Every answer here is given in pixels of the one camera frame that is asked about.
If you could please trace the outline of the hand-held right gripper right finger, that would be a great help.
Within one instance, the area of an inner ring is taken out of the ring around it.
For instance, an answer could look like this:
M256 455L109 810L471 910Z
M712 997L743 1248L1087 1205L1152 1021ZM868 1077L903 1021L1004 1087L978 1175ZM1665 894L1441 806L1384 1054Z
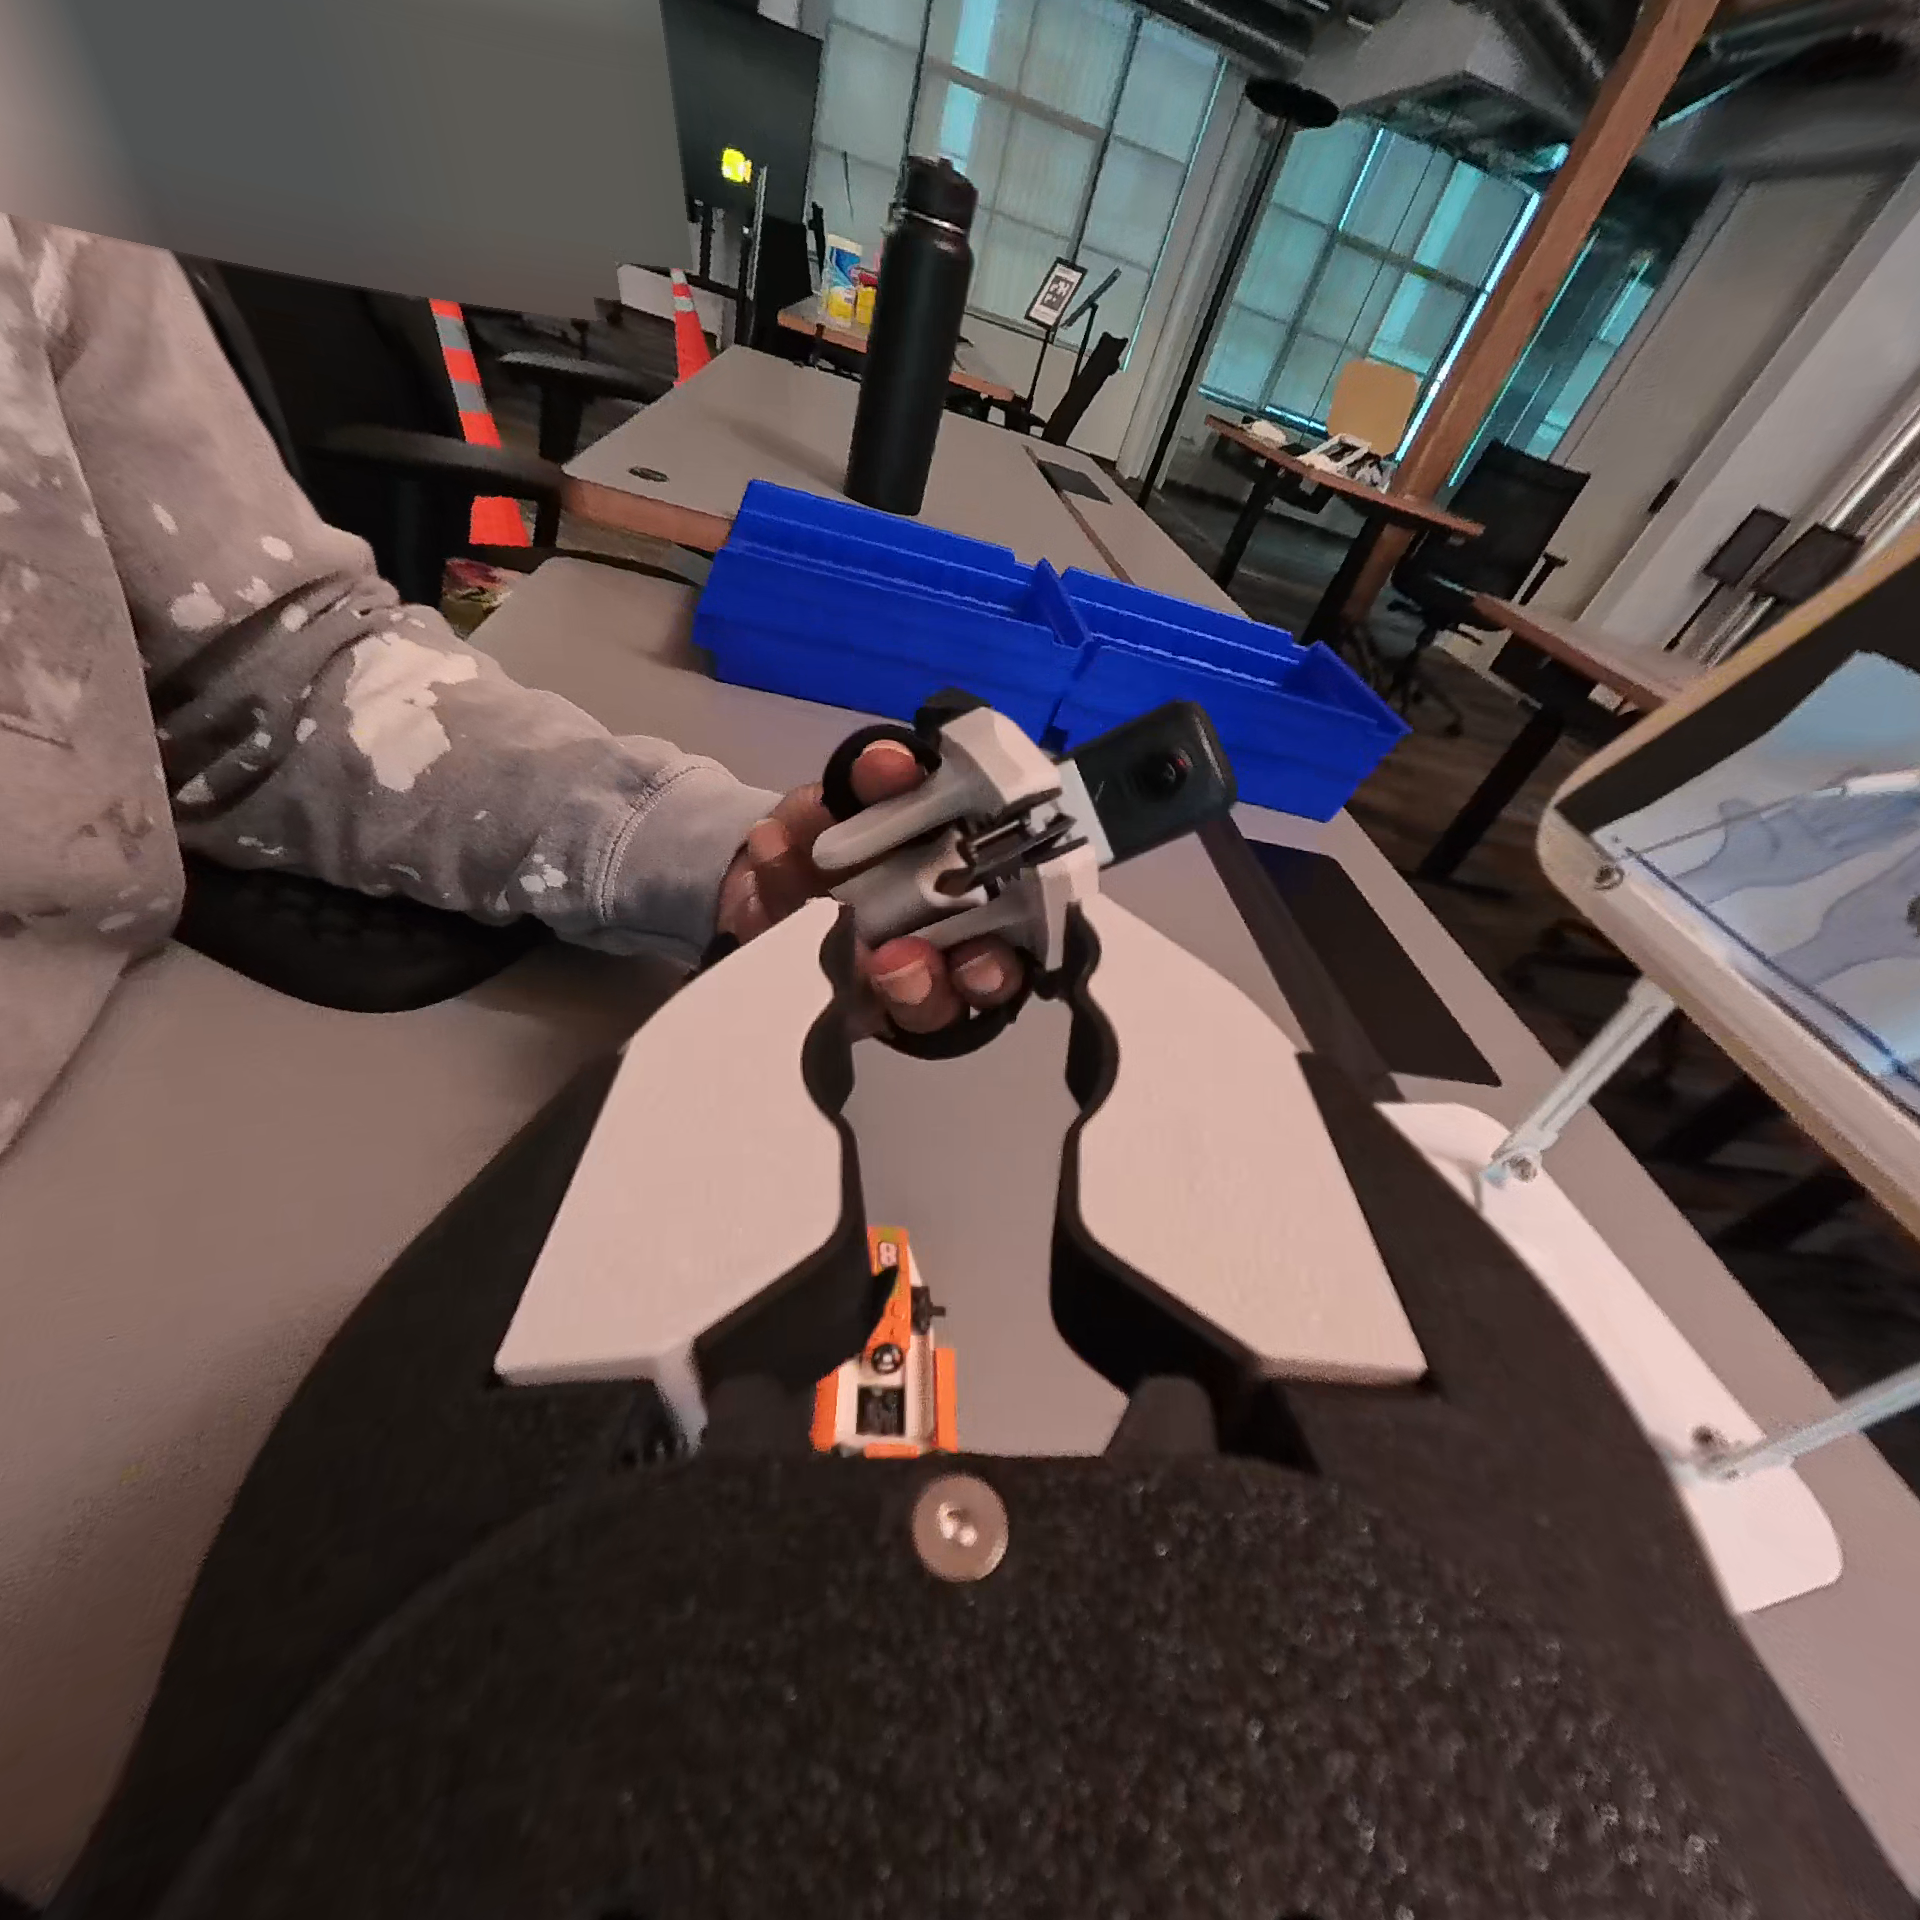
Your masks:
M1113 901L1073 928L1059 1220L1253 1378L1415 1386L1426 1355L1290 1032Z

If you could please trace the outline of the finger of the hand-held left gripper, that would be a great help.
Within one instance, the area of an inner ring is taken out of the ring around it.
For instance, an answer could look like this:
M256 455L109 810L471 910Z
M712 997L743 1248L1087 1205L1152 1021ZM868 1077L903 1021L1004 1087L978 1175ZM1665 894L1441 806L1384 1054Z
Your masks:
M907 740L925 763L925 779L909 795L920 805L920 832L900 845L905 874L948 877L957 869L961 832L1023 815L1065 823L1053 850L1023 871L1083 845L1083 830L1063 800L1061 763L1004 714L989 706L953 711L941 726L917 726Z
M946 877L915 877L900 861L900 845L852 830L824 835L824 876L831 895L852 910L863 941L877 949L891 939L920 938L939 949L976 939L1001 939L1052 970L1059 964L1059 910L1047 903L1039 866L1020 871L1000 888L952 895Z

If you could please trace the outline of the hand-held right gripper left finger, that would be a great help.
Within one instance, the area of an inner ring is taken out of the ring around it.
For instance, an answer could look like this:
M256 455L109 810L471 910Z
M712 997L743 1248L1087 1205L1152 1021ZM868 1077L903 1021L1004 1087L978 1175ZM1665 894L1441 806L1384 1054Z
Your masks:
M852 917L815 901L631 1035L497 1348L501 1383L811 1389L864 1347L855 988Z

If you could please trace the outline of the orange white lego car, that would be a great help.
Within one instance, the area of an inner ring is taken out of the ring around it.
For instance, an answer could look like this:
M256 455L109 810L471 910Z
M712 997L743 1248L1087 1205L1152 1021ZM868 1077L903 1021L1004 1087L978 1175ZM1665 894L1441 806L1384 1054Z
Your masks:
M864 1347L819 1380L810 1440L820 1454L915 1458L957 1454L956 1351L944 1304L903 1228L868 1228L883 1311Z

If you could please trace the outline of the white book stand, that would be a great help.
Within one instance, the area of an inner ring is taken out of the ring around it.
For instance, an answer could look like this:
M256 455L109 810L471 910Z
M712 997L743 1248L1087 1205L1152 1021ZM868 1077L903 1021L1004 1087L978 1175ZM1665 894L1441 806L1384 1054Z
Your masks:
M1543 876L1627 959L1636 978L1620 1010L1505 1138L1461 1106L1415 1106L1397 1123L1405 1141L1482 1215L1555 1298L1665 1460L1721 1596L1736 1616L1820 1592L1842 1573L1840 1536L1797 1471L1802 1455L1916 1405L1916 1367L1844 1396L1835 1412L1764 1435L1671 1317L1547 1171L1547 1154L1599 1091L1669 1016L1687 1016L1885 1212L1916 1232L1916 1116L1851 1077L1810 1032L1761 992L1723 974L1679 911L1655 899L1562 810L1675 719L1723 693L1810 634L1868 604L1901 613L1917 638L1917 535L1895 544L1789 613L1679 699L1599 751L1543 810Z

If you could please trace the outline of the instruction booklet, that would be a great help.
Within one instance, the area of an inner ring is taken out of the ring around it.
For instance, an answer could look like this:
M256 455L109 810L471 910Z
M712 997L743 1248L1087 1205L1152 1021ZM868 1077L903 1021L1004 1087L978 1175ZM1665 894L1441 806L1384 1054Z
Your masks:
M1868 604L1562 805L1714 964L1916 1116L1916 623Z

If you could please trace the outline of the person's left forearm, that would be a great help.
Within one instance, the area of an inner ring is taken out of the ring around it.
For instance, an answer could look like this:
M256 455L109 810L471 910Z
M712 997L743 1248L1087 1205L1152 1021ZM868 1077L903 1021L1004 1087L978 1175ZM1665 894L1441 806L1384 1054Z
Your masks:
M274 559L128 581L186 853L620 952L751 935L776 792L514 683L359 542Z

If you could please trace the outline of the person's left hand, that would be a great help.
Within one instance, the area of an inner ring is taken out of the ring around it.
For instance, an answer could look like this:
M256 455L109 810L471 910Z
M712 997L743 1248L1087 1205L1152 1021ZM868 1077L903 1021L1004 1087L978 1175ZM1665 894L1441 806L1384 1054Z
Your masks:
M922 784L925 772L903 740L873 740L857 756L851 786L876 806ZM826 894L811 850L835 823L820 784L791 789L751 828L727 866L716 933L747 944ZM939 1038L1015 1005L1025 997L1023 952L992 935L938 949L903 935L859 952L863 984L851 1028L890 1043Z

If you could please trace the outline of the blue storage bin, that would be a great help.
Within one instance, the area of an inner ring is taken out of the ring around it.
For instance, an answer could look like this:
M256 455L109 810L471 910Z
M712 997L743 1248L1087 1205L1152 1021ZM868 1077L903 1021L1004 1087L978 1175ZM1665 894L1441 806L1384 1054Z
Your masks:
M1408 733L1321 643L768 479L747 484L690 635L725 683L897 722L956 687L1063 754L1193 701L1240 800L1312 823Z

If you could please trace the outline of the wooden desk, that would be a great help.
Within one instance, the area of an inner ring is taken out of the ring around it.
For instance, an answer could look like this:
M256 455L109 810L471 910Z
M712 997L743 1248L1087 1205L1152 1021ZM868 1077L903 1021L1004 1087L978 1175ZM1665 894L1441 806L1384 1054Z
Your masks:
M1599 711L1596 690L1617 695L1623 709L1617 715L1617 731L1623 731L1635 717L1660 711L1711 672L1698 659L1669 647L1627 643L1593 623L1545 615L1490 592L1475 592L1469 607L1480 626L1528 647L1549 668L1533 687L1525 690L1532 701L1529 719L1410 871L1408 877L1418 883L1455 883L1461 864L1543 768L1576 715Z
M1321 592L1312 615L1297 634L1297 643L1306 645L1338 645L1349 626L1347 613L1359 589L1361 575L1371 566L1373 552L1387 527L1412 535L1439 535L1445 542L1468 542L1484 532L1477 518L1464 518L1452 509L1439 508L1425 496L1400 491L1353 477L1351 472L1312 466L1274 442L1261 438L1251 428L1218 413L1207 413L1207 428L1218 438L1251 452L1259 463L1259 472L1240 508L1232 532L1213 566L1213 583L1229 588L1256 531L1282 491L1285 479L1300 483L1306 490L1332 494L1353 506L1361 516L1361 532L1351 542L1344 562L1338 566L1329 588Z

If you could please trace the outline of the black textured pad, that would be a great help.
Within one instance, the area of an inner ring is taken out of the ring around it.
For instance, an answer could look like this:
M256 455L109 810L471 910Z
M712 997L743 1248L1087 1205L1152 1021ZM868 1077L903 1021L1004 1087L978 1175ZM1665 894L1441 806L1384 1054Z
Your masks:
M405 895L183 854L181 946L279 997L351 1014L411 1014L507 974L559 938Z

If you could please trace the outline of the black office chair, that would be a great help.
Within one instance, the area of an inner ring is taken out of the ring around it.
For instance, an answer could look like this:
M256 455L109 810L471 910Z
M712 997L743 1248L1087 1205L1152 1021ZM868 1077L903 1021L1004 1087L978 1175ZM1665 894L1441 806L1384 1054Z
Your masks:
M1475 596L1485 592L1507 604L1525 604L1564 559L1549 548L1589 484L1589 472L1547 462L1501 442L1488 443L1452 494L1449 509L1475 518L1475 535L1420 535L1391 573L1397 610L1420 616L1410 650L1395 666L1386 696L1410 715L1420 701L1435 701L1448 715L1448 731L1464 726L1461 711L1441 690L1426 654L1442 634L1485 634L1490 623L1475 613Z
M456 450L444 363L424 299L181 253L179 266L282 460L317 514L373 548L402 599L442 602L465 536L449 503L471 499L445 479ZM543 562L561 544L564 463L580 445L593 399L644 404L667 394L659 375L577 352L507 352L501 366L538 394L538 455L559 471L540 511Z

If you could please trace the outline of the black water bottle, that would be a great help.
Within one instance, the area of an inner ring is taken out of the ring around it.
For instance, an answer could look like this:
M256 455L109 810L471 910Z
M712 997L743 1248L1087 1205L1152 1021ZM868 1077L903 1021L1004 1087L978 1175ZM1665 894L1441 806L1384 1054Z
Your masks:
M948 158L905 162L848 445L855 506L922 511L969 304L975 218L976 188Z

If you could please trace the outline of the black monitor screen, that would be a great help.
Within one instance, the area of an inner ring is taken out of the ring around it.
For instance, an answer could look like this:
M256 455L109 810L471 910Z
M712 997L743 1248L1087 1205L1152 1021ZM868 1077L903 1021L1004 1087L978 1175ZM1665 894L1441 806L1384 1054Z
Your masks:
M660 2L687 198L786 223L810 212L824 44L751 5Z

